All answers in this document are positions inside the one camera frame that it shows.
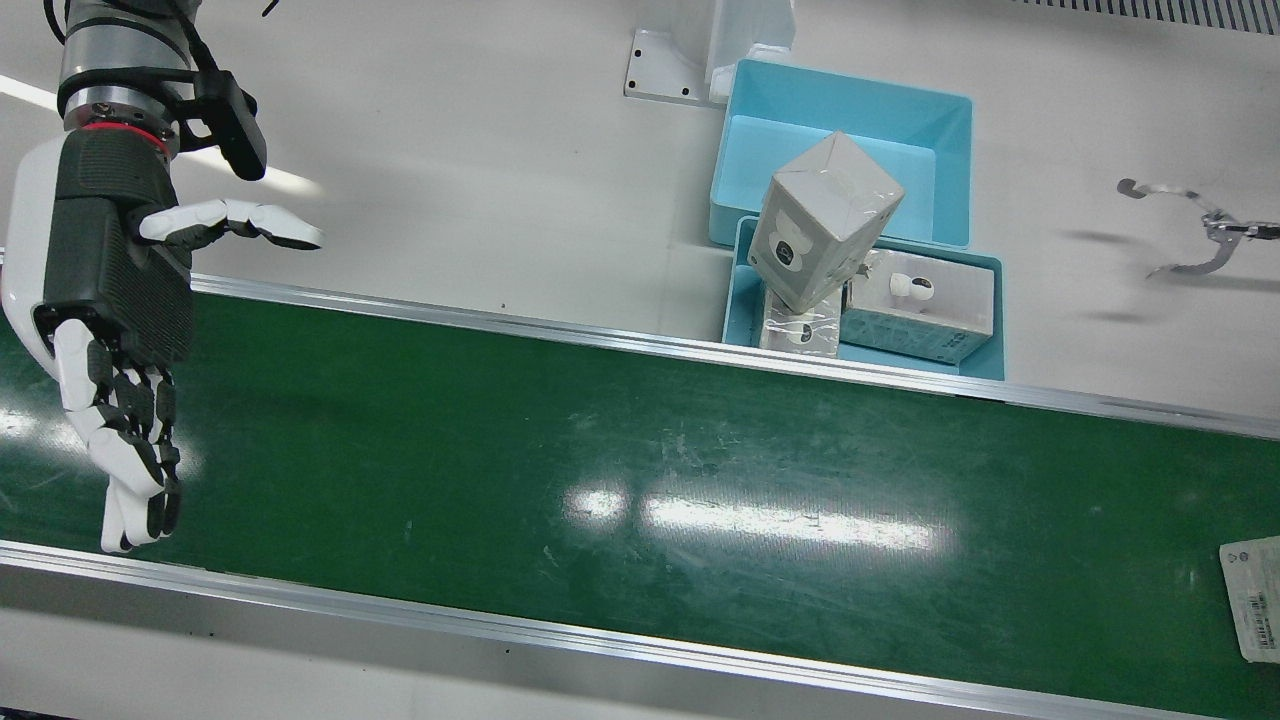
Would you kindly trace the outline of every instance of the white mounting plate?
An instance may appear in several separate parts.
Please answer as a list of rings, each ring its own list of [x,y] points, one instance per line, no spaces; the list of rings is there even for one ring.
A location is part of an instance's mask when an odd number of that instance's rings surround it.
[[[676,47],[671,33],[637,29],[631,44],[631,61],[622,94],[627,97],[723,106],[708,100],[705,68],[694,67]]]

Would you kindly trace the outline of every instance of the blue bin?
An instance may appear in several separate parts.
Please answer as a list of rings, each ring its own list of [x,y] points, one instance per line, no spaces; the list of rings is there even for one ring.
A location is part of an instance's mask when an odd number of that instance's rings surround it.
[[[732,246],[773,173],[841,129],[906,190],[884,237],[969,246],[973,102],[758,60],[737,64],[712,179],[710,240]]]
[[[722,333],[723,342],[728,345],[753,347],[753,338],[759,332],[758,325],[760,323],[764,302],[764,281],[760,279],[755,268],[746,261],[746,251],[751,245],[751,236],[755,234],[756,219],[758,218],[751,215],[741,218],[733,233],[737,237],[737,242],[733,252],[733,274],[730,275],[728,282],[728,302],[724,307],[724,331]],[[991,340],[984,342],[978,350],[973,351],[973,355],[961,360],[959,365],[934,363],[932,360],[899,355],[896,352],[886,352],[883,350],[873,350],[870,347],[861,347],[847,342],[840,343],[838,357],[841,360],[874,363],[877,365],[892,365],[895,368],[906,368],[909,370],[928,370],[932,373],[963,375],[966,378],[987,378],[992,380],[1005,379],[1004,269],[1000,260],[989,255],[979,255],[977,252],[942,247],[940,245],[916,243],[887,237],[881,237],[876,243],[876,247],[915,252],[916,255],[927,255],[929,258],[940,258],[952,263],[987,268],[995,273],[996,299],[993,309],[995,313],[992,316],[993,332],[991,334]]]

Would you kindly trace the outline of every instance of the vent grille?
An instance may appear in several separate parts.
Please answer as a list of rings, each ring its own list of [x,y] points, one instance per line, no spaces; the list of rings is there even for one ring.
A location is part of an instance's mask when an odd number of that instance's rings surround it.
[[[1146,18],[1192,26],[1219,27],[1275,35],[1280,28],[1280,0],[1021,0],[1025,5],[1048,5],[1089,10],[1107,15]]]

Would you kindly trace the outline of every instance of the box with camera image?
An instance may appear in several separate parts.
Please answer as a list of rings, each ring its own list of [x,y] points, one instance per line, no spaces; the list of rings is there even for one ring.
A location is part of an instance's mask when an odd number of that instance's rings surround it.
[[[804,313],[854,275],[902,196],[836,131],[773,173],[748,261],[792,313]]]
[[[842,290],[836,290],[804,313],[792,313],[777,293],[764,290],[764,313],[760,318],[756,347],[836,357],[840,351],[840,305]]]
[[[995,332],[987,268],[876,249],[845,291],[841,341],[959,364]]]

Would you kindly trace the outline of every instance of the green conveyor belt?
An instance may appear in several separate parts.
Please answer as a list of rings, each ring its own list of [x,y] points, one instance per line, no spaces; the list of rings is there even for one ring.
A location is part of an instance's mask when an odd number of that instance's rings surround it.
[[[1221,543],[1280,443],[212,296],[178,534],[133,556],[1238,719]],[[0,537],[104,478],[0,332]]]

